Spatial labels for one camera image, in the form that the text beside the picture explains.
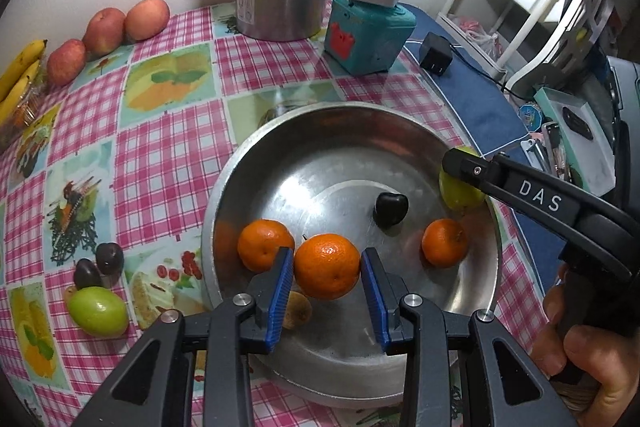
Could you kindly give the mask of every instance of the finger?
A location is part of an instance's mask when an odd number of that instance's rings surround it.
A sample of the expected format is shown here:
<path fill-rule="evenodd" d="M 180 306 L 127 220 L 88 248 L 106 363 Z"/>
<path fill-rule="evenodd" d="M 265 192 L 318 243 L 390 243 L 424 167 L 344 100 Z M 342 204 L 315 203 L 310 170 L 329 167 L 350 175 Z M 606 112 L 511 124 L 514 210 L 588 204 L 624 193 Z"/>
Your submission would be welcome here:
<path fill-rule="evenodd" d="M 580 417 L 582 427 L 612 427 L 638 389 L 640 349 L 637 339 L 612 331 L 574 326 L 564 337 L 567 357 L 602 385 Z"/>
<path fill-rule="evenodd" d="M 557 375 L 564 369 L 566 355 L 562 348 L 562 341 L 552 324 L 547 324 L 540 330 L 530 356 L 539 370 L 548 377 Z"/>
<path fill-rule="evenodd" d="M 564 286 L 553 286 L 542 301 L 542 309 L 553 325 L 557 325 L 564 314 Z"/>
<path fill-rule="evenodd" d="M 564 274 L 566 274 L 567 270 L 569 270 L 569 265 L 567 263 L 562 263 L 558 268 L 558 282 L 562 282 L 562 279 L 564 279 Z"/>

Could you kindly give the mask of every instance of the green fruit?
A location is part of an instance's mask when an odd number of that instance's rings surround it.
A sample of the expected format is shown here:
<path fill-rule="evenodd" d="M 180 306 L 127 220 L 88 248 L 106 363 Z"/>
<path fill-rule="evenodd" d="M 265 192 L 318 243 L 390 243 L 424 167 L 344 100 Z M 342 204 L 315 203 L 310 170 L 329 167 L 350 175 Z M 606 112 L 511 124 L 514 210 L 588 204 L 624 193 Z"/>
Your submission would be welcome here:
<path fill-rule="evenodd" d="M 67 309 L 81 330 L 100 339 L 121 336 L 129 326 L 127 305 L 112 291 L 100 286 L 78 290 Z"/>
<path fill-rule="evenodd" d="M 478 156 L 478 153 L 462 145 L 456 147 L 461 151 L 468 152 L 473 156 Z M 440 186 L 440 195 L 445 204 L 456 212 L 463 212 L 472 208 L 476 208 L 484 203 L 484 193 L 471 185 L 462 182 L 458 179 L 449 176 L 442 167 L 440 167 L 440 174 L 438 175 L 438 185 Z"/>

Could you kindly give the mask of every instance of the screw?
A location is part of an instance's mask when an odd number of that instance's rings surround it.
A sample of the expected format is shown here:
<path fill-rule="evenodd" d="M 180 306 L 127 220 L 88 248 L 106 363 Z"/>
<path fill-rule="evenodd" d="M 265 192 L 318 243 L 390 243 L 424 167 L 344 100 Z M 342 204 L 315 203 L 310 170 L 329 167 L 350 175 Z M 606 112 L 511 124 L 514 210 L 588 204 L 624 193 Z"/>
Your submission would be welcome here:
<path fill-rule="evenodd" d="M 495 317 L 494 312 L 491 310 L 478 310 L 476 315 L 478 316 L 478 320 L 481 322 L 491 322 Z"/>
<path fill-rule="evenodd" d="M 234 304 L 236 306 L 247 306 L 251 304 L 254 298 L 248 293 L 239 293 L 234 295 Z"/>
<path fill-rule="evenodd" d="M 417 308 L 422 304 L 422 297 L 415 293 L 409 293 L 404 296 L 404 304 L 411 306 L 411 308 Z"/>
<path fill-rule="evenodd" d="M 172 324 L 180 318 L 180 312 L 178 310 L 167 310 L 160 315 L 160 320 L 167 324 Z"/>

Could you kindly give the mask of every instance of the cake picture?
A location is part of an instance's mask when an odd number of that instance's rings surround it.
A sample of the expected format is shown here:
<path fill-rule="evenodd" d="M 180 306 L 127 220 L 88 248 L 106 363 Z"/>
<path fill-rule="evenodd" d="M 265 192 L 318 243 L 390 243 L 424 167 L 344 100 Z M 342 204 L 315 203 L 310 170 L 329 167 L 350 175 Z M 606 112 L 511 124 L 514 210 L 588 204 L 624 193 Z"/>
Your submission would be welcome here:
<path fill-rule="evenodd" d="M 130 284 L 136 318 L 146 330 L 163 312 L 174 308 L 174 293 L 158 276 L 137 272 Z"/>

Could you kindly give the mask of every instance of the table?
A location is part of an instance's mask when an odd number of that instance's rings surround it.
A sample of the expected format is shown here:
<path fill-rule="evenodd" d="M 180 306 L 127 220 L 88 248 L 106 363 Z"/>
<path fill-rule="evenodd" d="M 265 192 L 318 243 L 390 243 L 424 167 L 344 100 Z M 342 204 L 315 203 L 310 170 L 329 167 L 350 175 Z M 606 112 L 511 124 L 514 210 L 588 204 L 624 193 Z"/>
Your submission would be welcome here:
<path fill-rule="evenodd" d="M 410 114 L 452 145 L 472 143 L 409 54 L 389 73 L 353 78 L 322 55 L 326 26 L 303 41 L 261 42 L 237 34 L 234 13 L 225 4 L 175 15 L 155 38 L 87 64 L 73 84 L 50 93 L 38 120 L 0 158 L 0 365 L 45 425 L 72 422 L 159 314 L 156 306 L 187 314 L 208 307 L 202 274 L 186 272 L 182 261 L 194 258 L 202 269 L 209 191 L 267 111 L 360 100 Z M 172 81 L 151 81 L 154 73 Z M 62 210 L 77 198 L 76 218 L 65 222 Z M 540 293 L 512 212 L 494 204 L 504 246 L 496 314 L 529 347 L 545 322 Z M 62 293 L 74 260 L 92 259 L 90 248 L 108 241 L 125 251 L 124 273 L 110 284 L 127 301 L 130 323 L 121 338 L 104 341 L 76 327 Z M 199 360 L 193 425 L 202 423 L 203 368 Z M 332 410 L 262 378 L 254 378 L 252 398 L 263 427 L 398 418 L 397 408 Z"/>

